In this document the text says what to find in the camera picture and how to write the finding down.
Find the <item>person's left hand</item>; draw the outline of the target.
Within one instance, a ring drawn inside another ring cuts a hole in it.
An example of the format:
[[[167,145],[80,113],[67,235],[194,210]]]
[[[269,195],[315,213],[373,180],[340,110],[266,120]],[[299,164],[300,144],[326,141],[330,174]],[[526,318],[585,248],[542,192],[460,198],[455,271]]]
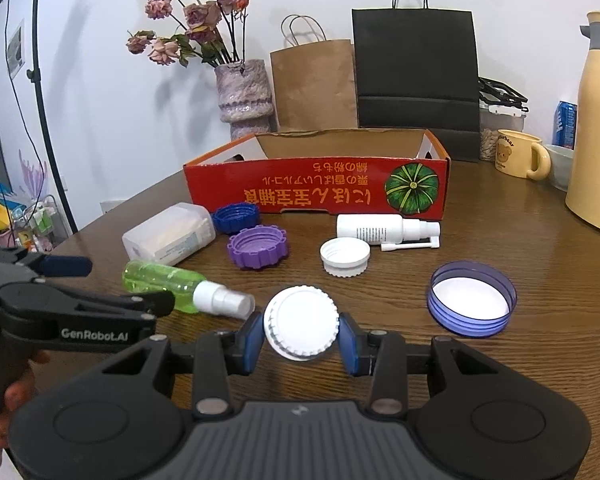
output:
[[[35,395],[35,377],[30,365],[27,365],[21,377],[13,382],[5,391],[4,405],[0,411],[0,450],[8,448],[8,430],[12,413]]]

